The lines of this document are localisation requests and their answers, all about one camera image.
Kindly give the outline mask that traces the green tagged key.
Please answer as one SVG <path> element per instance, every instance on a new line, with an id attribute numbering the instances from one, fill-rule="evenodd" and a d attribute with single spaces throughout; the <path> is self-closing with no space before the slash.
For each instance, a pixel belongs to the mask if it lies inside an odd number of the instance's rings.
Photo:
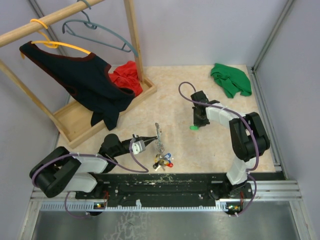
<path id="1" fill-rule="evenodd" d="M 192 126 L 189 127 L 189 129 L 192 130 L 192 131 L 197 131 L 197 130 L 199 130 L 199 127 L 195 126 L 195 125 L 192 125 Z"/>

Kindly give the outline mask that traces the bunch of tagged keys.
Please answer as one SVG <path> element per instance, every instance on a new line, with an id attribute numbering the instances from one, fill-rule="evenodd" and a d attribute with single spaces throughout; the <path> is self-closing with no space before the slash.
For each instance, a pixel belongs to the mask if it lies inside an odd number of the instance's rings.
<path id="1" fill-rule="evenodd" d="M 157 171 L 158 169 L 165 170 L 165 167 L 172 168 L 174 164 L 172 163 L 172 155 L 167 153 L 165 155 L 159 153 L 154 158 L 153 169 Z"/>

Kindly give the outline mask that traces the large keyring with blue handle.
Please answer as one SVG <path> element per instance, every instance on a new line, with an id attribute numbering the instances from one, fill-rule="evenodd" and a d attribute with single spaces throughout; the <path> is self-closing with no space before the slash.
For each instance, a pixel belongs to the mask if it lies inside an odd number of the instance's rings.
<path id="1" fill-rule="evenodd" d="M 157 135 L 157 139 L 156 139 L 156 146 L 157 146 L 157 150 L 160 154 L 163 154 L 165 151 L 165 147 L 164 144 L 162 142 L 162 129 L 159 125 L 159 123 L 155 123 L 155 128 L 156 128 L 156 135 Z"/>

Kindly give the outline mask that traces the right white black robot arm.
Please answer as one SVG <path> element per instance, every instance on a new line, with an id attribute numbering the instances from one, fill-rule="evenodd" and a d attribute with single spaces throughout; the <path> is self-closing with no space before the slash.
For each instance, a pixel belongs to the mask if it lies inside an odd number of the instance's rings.
<path id="1" fill-rule="evenodd" d="M 245 187 L 249 172 L 258 167 L 259 157 L 270 148 L 270 139 L 261 117 L 257 112 L 240 114 L 226 108 L 217 100 L 209 101 L 202 90 L 196 91 L 190 97 L 193 102 L 195 127 L 217 122 L 230 131 L 235 157 L 222 183 L 215 184 L 210 195 L 215 200 L 235 198 Z"/>

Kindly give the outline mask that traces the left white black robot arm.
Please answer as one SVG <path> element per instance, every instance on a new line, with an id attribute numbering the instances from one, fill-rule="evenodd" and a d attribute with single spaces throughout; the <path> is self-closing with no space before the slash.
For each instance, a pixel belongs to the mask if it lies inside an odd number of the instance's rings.
<path id="1" fill-rule="evenodd" d="M 115 167 L 130 173 L 144 174 L 148 169 L 136 155 L 157 140 L 157 136 L 138 136 L 120 141 L 114 134 L 108 134 L 96 154 L 69 152 L 59 146 L 33 167 L 29 177 L 34 187 L 39 188 L 47 198 L 53 198 L 62 192 L 83 192 L 97 199 L 103 195 L 104 186 L 98 183 L 96 174 L 107 174 Z M 129 154 L 140 166 L 134 170 L 121 165 L 117 157 Z"/>

